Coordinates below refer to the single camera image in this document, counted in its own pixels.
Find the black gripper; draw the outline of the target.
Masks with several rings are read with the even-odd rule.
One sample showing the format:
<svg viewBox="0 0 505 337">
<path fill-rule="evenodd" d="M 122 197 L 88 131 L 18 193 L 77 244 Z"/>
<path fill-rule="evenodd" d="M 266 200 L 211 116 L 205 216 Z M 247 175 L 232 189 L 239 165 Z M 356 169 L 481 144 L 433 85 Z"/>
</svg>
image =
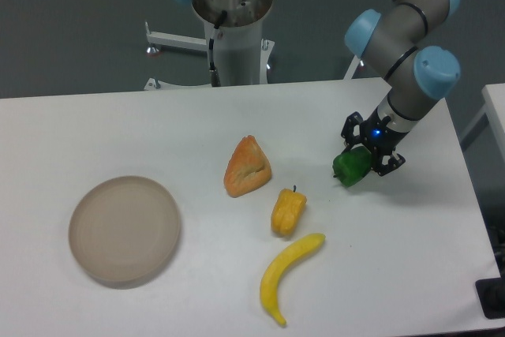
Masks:
<svg viewBox="0 0 505 337">
<path fill-rule="evenodd" d="M 371 151 L 371 170 L 379 176 L 390 174 L 406 162 L 396 147 L 413 127 L 414 120 L 400 115 L 389 103 L 380 103 L 367 119 L 353 112 L 342 127 L 343 152 L 363 146 Z"/>
</svg>

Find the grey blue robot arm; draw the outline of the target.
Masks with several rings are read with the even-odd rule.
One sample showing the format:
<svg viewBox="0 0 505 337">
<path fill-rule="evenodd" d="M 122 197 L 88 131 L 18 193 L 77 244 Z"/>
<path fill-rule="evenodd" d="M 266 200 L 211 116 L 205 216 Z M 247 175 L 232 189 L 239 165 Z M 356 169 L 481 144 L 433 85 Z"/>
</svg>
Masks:
<svg viewBox="0 0 505 337">
<path fill-rule="evenodd" d="M 263 82 L 262 23 L 273 0 L 176 1 L 192 6 L 204 24 L 204 51 L 212 86 Z M 364 11 L 344 36 L 354 56 L 369 64 L 390 86 L 369 117 L 352 113 L 342 127 L 345 147 L 332 168 L 346 186 L 369 172 L 384 176 L 404 164 L 396 151 L 398 144 L 461 76 L 458 60 L 450 51 L 418 47 L 455 12 L 460 0 L 392 2 L 393 9 L 387 14 Z"/>
</svg>

